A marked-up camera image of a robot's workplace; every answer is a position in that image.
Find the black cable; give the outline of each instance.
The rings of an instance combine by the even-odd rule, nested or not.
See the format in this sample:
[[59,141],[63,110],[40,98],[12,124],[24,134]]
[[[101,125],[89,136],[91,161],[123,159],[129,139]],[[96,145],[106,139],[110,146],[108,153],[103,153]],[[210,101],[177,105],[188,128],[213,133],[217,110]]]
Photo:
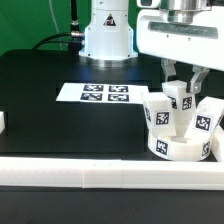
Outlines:
[[71,0],[71,13],[72,13],[72,20],[76,21],[78,20],[78,15],[77,15],[77,3],[76,0]]
[[74,44],[80,44],[81,41],[77,41],[77,40],[72,40],[72,41],[60,41],[60,40],[54,40],[54,41],[41,41],[39,44],[35,45],[35,47],[33,47],[33,50],[37,50],[40,46],[44,45],[44,44],[55,44],[55,43],[62,43],[62,44],[69,44],[69,43],[74,43]]
[[39,46],[41,46],[43,43],[47,42],[47,41],[50,41],[50,40],[53,40],[53,39],[56,39],[56,38],[59,38],[59,37],[71,37],[71,33],[59,33],[59,34],[55,34],[55,35],[52,35],[52,36],[49,36],[43,40],[41,40],[38,44],[36,44],[32,49],[35,50],[37,49]]

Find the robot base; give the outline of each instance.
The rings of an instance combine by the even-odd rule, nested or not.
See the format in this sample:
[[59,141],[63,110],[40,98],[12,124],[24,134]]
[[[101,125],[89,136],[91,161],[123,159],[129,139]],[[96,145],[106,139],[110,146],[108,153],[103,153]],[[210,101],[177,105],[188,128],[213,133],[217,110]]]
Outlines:
[[138,57],[128,58],[125,60],[100,60],[100,59],[93,59],[85,56],[79,56],[80,62],[93,65],[93,66],[99,66],[104,68],[120,68],[125,67],[128,65],[136,64],[138,61]]

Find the white cube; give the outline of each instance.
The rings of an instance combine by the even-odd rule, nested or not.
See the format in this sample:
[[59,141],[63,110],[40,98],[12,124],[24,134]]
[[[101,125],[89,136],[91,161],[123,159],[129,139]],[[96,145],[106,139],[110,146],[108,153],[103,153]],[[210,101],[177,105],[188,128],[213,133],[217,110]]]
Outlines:
[[171,81],[162,84],[163,92],[172,100],[177,136],[184,136],[196,111],[195,95],[186,92],[187,83]]
[[155,136],[176,135],[171,99],[164,93],[142,94],[147,126]]
[[224,115],[224,100],[205,97],[198,105],[185,134],[186,138],[208,140]]
[[220,126],[215,129],[211,150],[218,162],[224,161],[224,131]]

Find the white robot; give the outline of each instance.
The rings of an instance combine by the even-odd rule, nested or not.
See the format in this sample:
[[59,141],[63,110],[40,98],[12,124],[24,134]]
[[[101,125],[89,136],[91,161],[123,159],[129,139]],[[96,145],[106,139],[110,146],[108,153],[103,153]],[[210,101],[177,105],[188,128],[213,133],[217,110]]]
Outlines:
[[170,119],[163,125],[157,125],[157,121],[153,123],[152,119],[147,120],[149,148],[165,159],[196,161],[206,158],[211,147],[217,160],[223,161],[224,132],[218,126],[224,115],[223,100],[208,97],[196,110],[194,94],[201,91],[201,83],[210,68],[224,71],[221,19],[224,7],[220,7],[224,1],[138,0],[137,3],[144,8],[137,21],[139,51],[162,58],[166,81],[175,79],[176,61],[193,64],[195,72],[189,83],[176,81],[163,84],[164,95],[175,104],[173,110],[168,106],[164,109],[165,98],[162,101],[158,97],[155,101],[155,94],[145,96],[146,120],[149,113],[156,119],[159,104],[163,109],[160,115],[168,116],[172,111],[174,116],[173,122]]
[[85,29],[80,60],[101,67],[136,63],[133,30],[128,25],[129,0],[92,0],[91,22]]
[[137,0],[141,10],[137,21],[139,51],[162,60],[169,77],[176,75],[174,64],[194,65],[188,92],[199,93],[209,68],[224,70],[224,7],[208,0]]

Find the white block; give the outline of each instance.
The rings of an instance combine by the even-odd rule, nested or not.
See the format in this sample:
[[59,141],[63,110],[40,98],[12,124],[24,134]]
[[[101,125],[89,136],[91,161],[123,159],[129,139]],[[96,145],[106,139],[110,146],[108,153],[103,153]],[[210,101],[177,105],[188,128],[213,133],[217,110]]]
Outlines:
[[122,188],[223,190],[222,163],[123,161]]
[[155,137],[149,132],[148,147],[157,156],[173,161],[200,161],[210,154],[211,140],[190,140],[184,137]]
[[82,187],[82,161],[44,158],[0,158],[0,185]]
[[82,171],[83,188],[121,188],[121,160],[94,160]]
[[196,111],[195,95],[186,92],[187,83],[171,81],[162,84],[163,92],[172,100],[177,136],[184,136]]
[[5,129],[4,113],[0,112],[0,134]]
[[224,131],[220,126],[215,129],[211,150],[218,162],[224,161]]
[[142,94],[147,126],[155,136],[176,135],[171,99],[164,93]]
[[186,138],[208,141],[224,114],[224,100],[206,97],[198,105],[185,134]]

